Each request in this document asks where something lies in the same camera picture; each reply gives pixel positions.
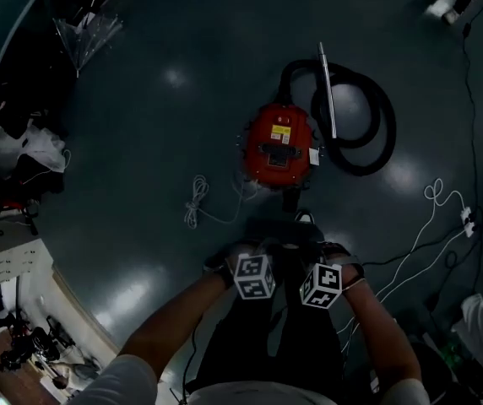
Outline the transparent umbrella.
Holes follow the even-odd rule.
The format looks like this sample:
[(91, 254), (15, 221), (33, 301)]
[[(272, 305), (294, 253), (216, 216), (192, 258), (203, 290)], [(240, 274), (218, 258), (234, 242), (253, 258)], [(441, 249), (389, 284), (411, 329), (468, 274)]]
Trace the transparent umbrella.
[(91, 57), (107, 45), (123, 27), (123, 22), (117, 15), (111, 18), (101, 12), (104, 2), (105, 0), (91, 0), (87, 7), (82, 7), (79, 12), (83, 16), (79, 22), (52, 19), (57, 35), (73, 64), (76, 78), (79, 78)]

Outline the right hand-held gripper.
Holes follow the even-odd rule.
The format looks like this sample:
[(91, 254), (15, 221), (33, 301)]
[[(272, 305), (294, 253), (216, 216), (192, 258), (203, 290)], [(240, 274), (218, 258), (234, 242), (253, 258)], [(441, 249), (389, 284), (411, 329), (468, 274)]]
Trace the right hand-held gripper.
[(299, 288), (304, 306), (328, 310), (343, 291), (342, 267), (350, 253), (341, 245), (325, 245)]

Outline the black wheeled machine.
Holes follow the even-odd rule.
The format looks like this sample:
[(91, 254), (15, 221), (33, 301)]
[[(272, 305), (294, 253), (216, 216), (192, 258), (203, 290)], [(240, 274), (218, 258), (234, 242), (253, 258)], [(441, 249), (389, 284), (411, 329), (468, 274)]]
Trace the black wheeled machine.
[(53, 316), (46, 317), (48, 331), (42, 327), (30, 328), (30, 322), (22, 317), (22, 311), (16, 315), (8, 313), (0, 318), (0, 329), (8, 329), (11, 337), (10, 349), (0, 355), (0, 371), (19, 370), (33, 354), (42, 357), (46, 362), (61, 358), (59, 346), (67, 349), (75, 345), (62, 324)]

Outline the person's white shirt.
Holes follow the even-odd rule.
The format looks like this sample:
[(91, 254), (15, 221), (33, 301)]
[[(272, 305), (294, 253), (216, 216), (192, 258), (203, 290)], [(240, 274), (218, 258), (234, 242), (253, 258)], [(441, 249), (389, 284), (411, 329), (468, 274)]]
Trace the person's white shirt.
[[(158, 381), (149, 364), (132, 355), (114, 360), (67, 405), (156, 405)], [(267, 381), (227, 382), (195, 391), (187, 405), (338, 405), (304, 389)], [(422, 383), (402, 380), (384, 395), (380, 405), (431, 405)]]

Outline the person's right forearm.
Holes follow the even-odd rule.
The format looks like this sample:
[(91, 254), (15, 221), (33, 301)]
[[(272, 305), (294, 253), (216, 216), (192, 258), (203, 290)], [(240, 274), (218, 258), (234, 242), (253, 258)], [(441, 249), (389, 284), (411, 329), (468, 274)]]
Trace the person's right forearm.
[(383, 391), (402, 380), (421, 380), (421, 368), (410, 342), (366, 280), (343, 293), (358, 321), (372, 366)]

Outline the person's black trousers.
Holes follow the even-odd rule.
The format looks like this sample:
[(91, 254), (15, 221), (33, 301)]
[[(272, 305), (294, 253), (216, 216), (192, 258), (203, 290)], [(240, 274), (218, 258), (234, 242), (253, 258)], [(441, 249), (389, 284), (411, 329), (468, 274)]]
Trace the person's black trousers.
[(342, 353), (327, 310), (303, 305), (299, 288), (309, 256), (276, 246), (274, 276), (285, 287), (287, 317), (276, 355), (268, 353), (272, 300), (237, 297), (218, 323), (189, 392), (226, 382), (272, 381), (321, 394), (343, 396)]

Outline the white locker cabinet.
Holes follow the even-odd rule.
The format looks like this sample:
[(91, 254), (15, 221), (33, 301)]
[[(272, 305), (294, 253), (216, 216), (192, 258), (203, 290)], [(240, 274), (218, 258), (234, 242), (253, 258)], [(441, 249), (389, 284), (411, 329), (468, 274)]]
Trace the white locker cabinet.
[(51, 268), (52, 256), (42, 239), (0, 251), (0, 284), (17, 276)]

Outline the white power strip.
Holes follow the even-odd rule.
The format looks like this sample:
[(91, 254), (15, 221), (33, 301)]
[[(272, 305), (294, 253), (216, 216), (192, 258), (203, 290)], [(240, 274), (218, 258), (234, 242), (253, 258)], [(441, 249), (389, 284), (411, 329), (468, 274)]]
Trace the white power strip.
[(464, 228), (464, 233), (467, 238), (470, 238), (475, 233), (475, 216), (470, 207), (464, 207), (460, 214), (461, 222)]

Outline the red vacuum cleaner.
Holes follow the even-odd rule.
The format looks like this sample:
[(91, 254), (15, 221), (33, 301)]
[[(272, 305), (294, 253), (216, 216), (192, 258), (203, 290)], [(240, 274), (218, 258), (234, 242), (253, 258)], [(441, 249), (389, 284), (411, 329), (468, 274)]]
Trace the red vacuum cleaner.
[(312, 171), (320, 165), (318, 138), (309, 115), (295, 105), (265, 105), (246, 126), (243, 139), (246, 178), (281, 193), (283, 210), (294, 213)]

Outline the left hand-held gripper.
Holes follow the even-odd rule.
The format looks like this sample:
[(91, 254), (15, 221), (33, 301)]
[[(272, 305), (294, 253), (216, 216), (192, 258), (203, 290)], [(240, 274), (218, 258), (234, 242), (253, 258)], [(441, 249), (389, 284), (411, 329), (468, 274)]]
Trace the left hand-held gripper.
[(275, 240), (264, 240), (256, 249), (242, 249), (233, 270), (234, 285), (243, 300), (268, 300), (274, 295), (277, 281), (272, 247)]

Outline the white crumpled cloth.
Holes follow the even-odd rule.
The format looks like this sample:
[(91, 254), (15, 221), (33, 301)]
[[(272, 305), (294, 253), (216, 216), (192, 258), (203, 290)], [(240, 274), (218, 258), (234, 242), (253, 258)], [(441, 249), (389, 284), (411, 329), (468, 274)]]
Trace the white crumpled cloth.
[(453, 324), (451, 331), (483, 367), (483, 297), (473, 294), (461, 304), (462, 317)]

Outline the silver metal vacuum tube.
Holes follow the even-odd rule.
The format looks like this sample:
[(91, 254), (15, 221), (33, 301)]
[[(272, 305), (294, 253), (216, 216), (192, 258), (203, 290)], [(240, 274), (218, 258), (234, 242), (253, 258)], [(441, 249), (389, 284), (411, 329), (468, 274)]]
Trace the silver metal vacuum tube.
[(325, 50), (323, 47), (323, 43), (321, 41), (318, 42), (317, 46), (318, 58), (320, 60), (322, 71), (323, 71), (323, 82), (327, 97), (328, 103), (328, 113), (329, 113), (329, 121), (330, 121), (330, 131), (332, 139), (337, 138), (337, 128), (336, 128), (336, 121), (335, 121), (335, 111), (334, 111), (334, 98), (332, 93), (332, 86), (330, 83), (330, 73), (328, 69), (328, 59), (325, 54)]

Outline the pile of clothes and bags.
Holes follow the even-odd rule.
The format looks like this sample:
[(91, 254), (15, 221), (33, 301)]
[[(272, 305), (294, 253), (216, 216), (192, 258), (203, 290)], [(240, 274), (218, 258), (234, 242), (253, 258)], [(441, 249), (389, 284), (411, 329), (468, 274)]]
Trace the pile of clothes and bags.
[(42, 89), (0, 83), (0, 224), (32, 235), (43, 196), (63, 191), (71, 159), (55, 104)]

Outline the person's left forearm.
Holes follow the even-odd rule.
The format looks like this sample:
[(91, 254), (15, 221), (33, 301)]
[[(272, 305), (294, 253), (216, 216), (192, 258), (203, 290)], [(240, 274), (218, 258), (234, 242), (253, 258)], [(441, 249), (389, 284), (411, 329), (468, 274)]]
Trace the person's left forearm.
[(141, 358), (156, 376), (161, 376), (198, 320), (227, 289), (220, 274), (205, 273), (148, 317), (122, 346), (120, 354)]

